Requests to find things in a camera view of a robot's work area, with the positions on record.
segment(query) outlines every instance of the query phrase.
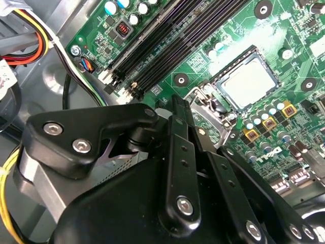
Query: robotic arm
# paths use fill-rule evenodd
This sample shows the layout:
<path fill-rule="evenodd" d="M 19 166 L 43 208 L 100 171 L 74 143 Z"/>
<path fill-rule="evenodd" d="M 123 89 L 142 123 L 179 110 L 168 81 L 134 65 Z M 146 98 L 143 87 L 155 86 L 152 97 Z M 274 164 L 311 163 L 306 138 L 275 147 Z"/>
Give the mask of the robotic arm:
<path fill-rule="evenodd" d="M 217 152 L 174 96 L 32 116 L 14 172 L 45 205 L 50 243 L 317 243 L 310 227 L 235 151 Z M 102 162 L 148 159 L 93 187 Z"/>

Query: yellow wire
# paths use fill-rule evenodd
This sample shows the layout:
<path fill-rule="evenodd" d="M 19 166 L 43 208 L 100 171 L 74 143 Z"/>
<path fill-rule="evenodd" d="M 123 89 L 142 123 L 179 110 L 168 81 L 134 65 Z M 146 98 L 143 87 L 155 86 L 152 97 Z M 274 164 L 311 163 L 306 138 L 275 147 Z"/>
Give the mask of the yellow wire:
<path fill-rule="evenodd" d="M 5 162 L 3 168 L 9 172 L 10 169 L 14 166 L 14 164 L 17 161 L 18 158 L 18 153 L 19 150 L 17 149 Z M 0 177 L 0 215 L 2 218 L 2 221 L 6 227 L 6 229 L 8 230 L 8 232 L 12 235 L 12 237 L 16 240 L 16 242 L 18 242 L 19 244 L 24 244 L 24 242 L 19 238 L 19 236 L 17 235 L 11 219 L 10 219 L 10 215 L 7 209 L 7 203 L 6 203 L 6 198 L 5 198 L 5 186 L 6 186 L 6 180 L 7 180 L 8 175 L 2 175 Z"/>
<path fill-rule="evenodd" d="M 20 9 L 15 9 L 14 11 L 20 16 L 22 16 L 24 19 L 28 20 L 30 23 L 32 23 L 40 31 L 40 33 L 42 34 L 45 40 L 45 52 L 44 52 L 45 55 L 49 50 L 49 40 L 43 28 L 39 24 L 37 24 L 32 18 L 30 18 L 28 15 L 22 12 Z"/>

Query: black plastic bracket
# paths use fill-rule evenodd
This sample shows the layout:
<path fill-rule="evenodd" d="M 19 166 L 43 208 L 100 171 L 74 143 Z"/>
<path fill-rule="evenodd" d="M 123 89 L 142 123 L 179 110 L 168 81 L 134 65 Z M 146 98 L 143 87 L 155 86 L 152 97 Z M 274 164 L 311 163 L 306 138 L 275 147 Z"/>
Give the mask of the black plastic bracket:
<path fill-rule="evenodd" d="M 170 234 L 185 237 L 200 225 L 201 209 L 195 148 L 188 141 L 187 121 L 177 115 L 169 118 L 166 150 L 158 216 Z"/>
<path fill-rule="evenodd" d="M 266 236 L 259 224 L 245 194 L 239 184 L 230 163 L 225 157 L 217 155 L 216 149 L 208 135 L 202 128 L 191 128 L 196 155 L 199 164 L 210 172 L 215 182 L 215 194 L 220 196 L 223 211 L 221 217 L 227 219 L 229 237 L 234 243 L 274 243 Z M 248 232 L 250 226 L 253 234 Z"/>
<path fill-rule="evenodd" d="M 28 119 L 22 142 L 28 155 L 34 160 L 65 177 L 84 178 L 101 156 L 104 141 L 118 141 L 118 137 L 132 134 L 138 127 L 152 127 L 158 118 L 145 104 L 41 113 Z M 44 126 L 48 123 L 59 125 L 62 133 L 46 133 Z M 77 152 L 73 148 L 76 139 L 86 140 L 91 150 L 87 153 Z M 125 153 L 124 151 L 117 151 L 115 154 Z"/>
<path fill-rule="evenodd" d="M 230 162 L 246 197 L 255 206 L 255 215 L 260 216 L 276 243 L 318 243 L 313 228 L 237 152 L 224 146 L 218 154 Z"/>

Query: black ram slot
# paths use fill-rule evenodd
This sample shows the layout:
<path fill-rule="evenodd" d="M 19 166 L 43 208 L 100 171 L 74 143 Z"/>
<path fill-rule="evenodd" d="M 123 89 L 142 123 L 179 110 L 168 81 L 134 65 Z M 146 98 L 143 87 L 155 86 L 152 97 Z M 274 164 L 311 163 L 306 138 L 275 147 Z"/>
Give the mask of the black ram slot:
<path fill-rule="evenodd" d="M 183 1 L 174 11 L 174 14 L 166 18 L 165 21 L 162 22 L 118 68 L 116 68 L 116 73 L 124 73 L 125 76 L 129 75 L 145 58 L 147 58 L 157 44 L 162 42 L 162 40 L 173 30 L 173 26 L 179 25 L 181 21 L 203 1 L 204 0 Z"/>
<path fill-rule="evenodd" d="M 175 2 L 175 0 L 170 0 L 166 6 L 160 11 L 158 12 L 158 16 L 160 15 L 161 12 L 164 12 L 166 9 L 168 9 L 173 3 Z M 172 13 L 170 13 L 168 15 L 167 18 L 169 18 L 169 16 L 171 16 L 173 13 L 175 12 L 175 10 L 172 11 Z M 136 41 L 138 41 L 139 37 L 142 36 L 145 32 L 147 32 L 149 30 L 149 28 L 157 21 L 157 17 L 153 18 L 144 28 L 142 31 L 140 31 L 134 38 L 133 40 L 128 43 L 125 48 L 123 49 L 123 51 L 121 51 L 118 56 L 109 64 L 108 68 L 111 69 L 115 63 L 117 63 L 124 55 L 125 53 L 130 49 L 130 47 L 132 47 L 134 45 L 134 43 Z"/>
<path fill-rule="evenodd" d="M 163 57 L 153 61 L 150 67 L 145 68 L 146 73 L 141 72 L 141 76 L 134 79 L 138 81 L 138 89 L 145 93 L 163 79 L 170 71 L 172 71 L 186 56 L 191 53 L 193 47 L 198 47 L 213 32 L 215 32 L 226 20 L 233 16 L 248 0 L 234 0 L 218 2 L 216 7 L 210 7 L 212 11 L 208 11 L 201 15 L 194 25 L 191 25 L 185 32 L 184 37 L 190 37 L 182 40 L 177 39 L 174 45 L 169 46 L 163 52 Z"/>

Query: white connector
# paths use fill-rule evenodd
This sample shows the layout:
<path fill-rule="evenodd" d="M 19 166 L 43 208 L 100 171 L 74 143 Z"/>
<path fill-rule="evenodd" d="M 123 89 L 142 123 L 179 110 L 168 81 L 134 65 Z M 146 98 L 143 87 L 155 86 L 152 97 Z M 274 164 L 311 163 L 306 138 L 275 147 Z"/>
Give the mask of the white connector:
<path fill-rule="evenodd" d="M 10 87 L 17 82 L 14 72 L 11 70 L 7 62 L 2 59 L 0 61 L 0 100 L 2 100 Z"/>
<path fill-rule="evenodd" d="M 24 0 L 0 0 L 0 16 L 7 16 L 15 9 L 31 10 Z"/>

